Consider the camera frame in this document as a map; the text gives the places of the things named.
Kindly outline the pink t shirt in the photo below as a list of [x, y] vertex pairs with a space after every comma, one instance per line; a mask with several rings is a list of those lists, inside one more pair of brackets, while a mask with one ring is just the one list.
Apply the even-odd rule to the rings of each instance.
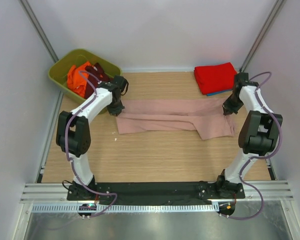
[[223, 98], [124, 100], [116, 117], [120, 134], [197, 131], [202, 140], [233, 137], [236, 124], [224, 115]]

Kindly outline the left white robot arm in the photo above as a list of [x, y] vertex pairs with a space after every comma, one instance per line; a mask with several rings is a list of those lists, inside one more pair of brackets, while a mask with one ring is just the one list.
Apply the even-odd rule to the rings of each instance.
[[107, 109], [112, 116], [118, 116], [125, 108], [121, 96], [129, 88], [129, 82], [120, 75], [106, 82], [100, 81], [87, 71], [80, 71], [79, 74], [92, 88], [92, 94], [77, 108], [59, 114], [56, 131], [56, 144], [66, 154], [74, 175], [67, 188], [67, 199], [70, 201], [92, 200], [96, 195], [107, 195], [97, 192], [95, 177], [88, 160], [91, 145], [90, 123], [103, 109]]

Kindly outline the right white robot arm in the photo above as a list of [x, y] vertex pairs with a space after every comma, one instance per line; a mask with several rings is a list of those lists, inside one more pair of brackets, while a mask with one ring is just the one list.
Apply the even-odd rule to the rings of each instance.
[[282, 115], [269, 109], [262, 97], [261, 85], [246, 72], [234, 76], [232, 93], [222, 105], [223, 114], [237, 114], [241, 107], [245, 107], [247, 117], [238, 136], [240, 150], [218, 176], [215, 185], [215, 192], [221, 198], [242, 194], [244, 177], [252, 165], [274, 155], [282, 141]]

